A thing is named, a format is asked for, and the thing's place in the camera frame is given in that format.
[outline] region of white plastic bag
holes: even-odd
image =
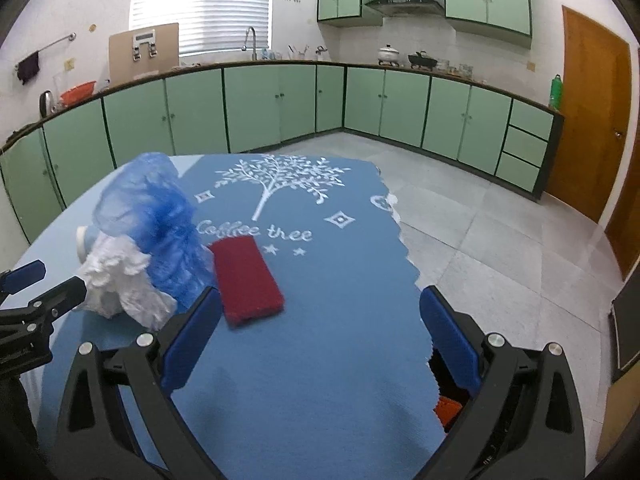
[[[149,282],[146,268],[150,259],[128,236],[100,232],[78,270],[87,292],[76,309],[107,318],[124,311],[149,330],[160,330],[174,314],[176,301]]]

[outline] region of blue tablecloth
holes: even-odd
[[[181,179],[204,244],[250,234],[283,313],[214,332],[173,400],[230,480],[412,479],[444,438],[433,409],[431,337],[378,170],[359,160],[207,155]],[[66,316],[44,368],[38,432],[52,444],[82,341],[129,344],[126,316]],[[127,410],[161,464],[130,391]]]

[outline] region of metal screw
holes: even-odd
[[[145,332],[138,336],[138,338],[136,339],[136,344],[138,346],[145,347],[145,346],[151,345],[153,341],[154,341],[154,336],[152,334]]]
[[[562,347],[558,343],[549,343],[547,348],[553,355],[562,355]]]
[[[495,346],[496,348],[500,348],[504,346],[504,338],[500,334],[489,334],[489,337],[486,339],[491,346]]]
[[[78,353],[80,355],[87,355],[91,350],[94,349],[94,346],[89,343],[88,341],[86,343],[82,343],[79,347],[78,347]]]

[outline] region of blue plastic bag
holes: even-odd
[[[164,153],[143,153],[104,189],[94,224],[113,236],[128,235],[142,253],[152,285],[186,312],[204,287],[214,284],[213,254],[191,223],[195,208],[178,186],[178,171]]]

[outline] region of white tree print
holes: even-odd
[[[251,218],[255,222],[267,200],[280,189],[303,189],[321,204],[328,198],[327,187],[344,186],[340,176],[351,168],[331,168],[328,163],[324,157],[313,162],[302,155],[262,155],[249,161],[240,160],[229,170],[217,171],[222,179],[214,186],[219,188],[235,182],[261,184],[262,197]]]

